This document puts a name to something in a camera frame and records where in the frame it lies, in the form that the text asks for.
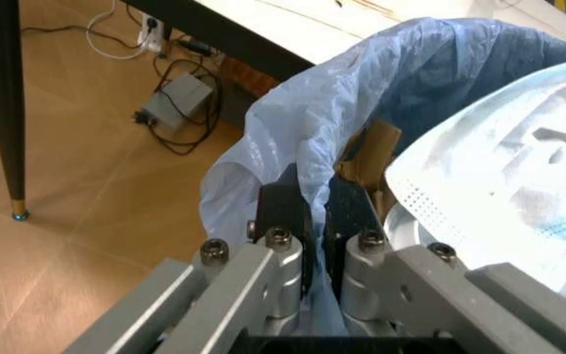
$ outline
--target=gray power supply box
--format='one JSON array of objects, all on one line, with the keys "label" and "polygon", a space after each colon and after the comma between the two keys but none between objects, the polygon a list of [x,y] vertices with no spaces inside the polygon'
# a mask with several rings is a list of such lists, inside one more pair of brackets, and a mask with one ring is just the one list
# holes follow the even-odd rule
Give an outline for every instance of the gray power supply box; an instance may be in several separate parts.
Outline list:
[{"label": "gray power supply box", "polygon": [[165,131],[175,133],[183,125],[185,119],[172,102],[182,113],[193,118],[213,90],[196,77],[182,74],[163,86],[163,92],[167,95],[155,92],[143,104],[141,111],[156,118],[157,123]]}]

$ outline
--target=crumpled plastic bag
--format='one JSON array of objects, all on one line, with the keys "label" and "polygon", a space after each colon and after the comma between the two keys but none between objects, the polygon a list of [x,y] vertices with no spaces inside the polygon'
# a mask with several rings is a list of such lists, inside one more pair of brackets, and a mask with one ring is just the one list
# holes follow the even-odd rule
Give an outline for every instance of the crumpled plastic bag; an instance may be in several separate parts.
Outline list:
[{"label": "crumpled plastic bag", "polygon": [[[379,32],[255,102],[245,133],[204,177],[200,216],[209,237],[245,242],[259,187],[295,162],[317,237],[329,180],[349,138],[370,118],[402,130],[397,152],[455,112],[537,70],[566,62],[566,43],[489,19],[416,19]],[[343,331],[318,247],[310,332]]]}]

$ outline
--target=white cable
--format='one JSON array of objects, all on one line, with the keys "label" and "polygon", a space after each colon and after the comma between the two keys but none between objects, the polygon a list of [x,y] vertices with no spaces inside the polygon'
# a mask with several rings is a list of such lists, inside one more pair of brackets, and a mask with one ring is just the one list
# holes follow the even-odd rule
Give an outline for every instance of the white cable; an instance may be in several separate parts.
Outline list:
[{"label": "white cable", "polygon": [[125,55],[125,56],[119,56],[119,55],[112,55],[112,54],[108,54],[106,52],[101,51],[100,49],[98,49],[95,44],[93,44],[93,40],[91,39],[91,32],[90,30],[93,29],[93,26],[95,26],[97,23],[99,23],[100,21],[103,21],[109,17],[111,17],[114,13],[115,13],[115,9],[117,6],[117,0],[113,0],[113,4],[111,6],[111,10],[107,11],[105,13],[100,13],[99,15],[96,15],[95,17],[93,17],[88,25],[86,26],[86,41],[88,42],[88,45],[91,46],[91,48],[97,53],[100,54],[101,56],[110,58],[110,59],[115,59],[115,60],[128,60],[128,59],[134,59],[138,56],[140,56],[141,54],[145,53],[146,51],[146,46],[145,46],[145,42],[147,42],[147,37],[143,39],[143,42],[141,43],[141,47],[139,48],[139,50],[137,52],[135,52],[132,55]]}]

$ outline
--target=white face mask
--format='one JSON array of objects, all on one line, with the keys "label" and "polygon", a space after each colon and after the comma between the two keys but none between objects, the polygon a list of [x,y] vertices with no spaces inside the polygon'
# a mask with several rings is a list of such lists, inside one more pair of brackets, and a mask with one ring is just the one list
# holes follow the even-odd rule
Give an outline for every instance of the white face mask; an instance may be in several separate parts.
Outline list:
[{"label": "white face mask", "polygon": [[477,101],[386,171],[397,200],[469,268],[566,281],[566,63]]}]

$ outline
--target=power strip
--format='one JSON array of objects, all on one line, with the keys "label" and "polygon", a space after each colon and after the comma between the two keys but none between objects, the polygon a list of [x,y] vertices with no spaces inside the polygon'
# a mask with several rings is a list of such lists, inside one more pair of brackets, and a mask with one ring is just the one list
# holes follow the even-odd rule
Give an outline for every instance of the power strip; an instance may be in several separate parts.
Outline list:
[{"label": "power strip", "polygon": [[148,26],[147,20],[149,18],[154,18],[146,13],[141,13],[141,31],[139,32],[139,38],[137,39],[136,43],[141,44],[145,41],[143,47],[146,50],[149,50],[154,53],[160,53],[163,50],[163,31],[164,31],[164,24],[163,22],[156,20],[158,26],[152,29],[152,32],[148,35]]}]

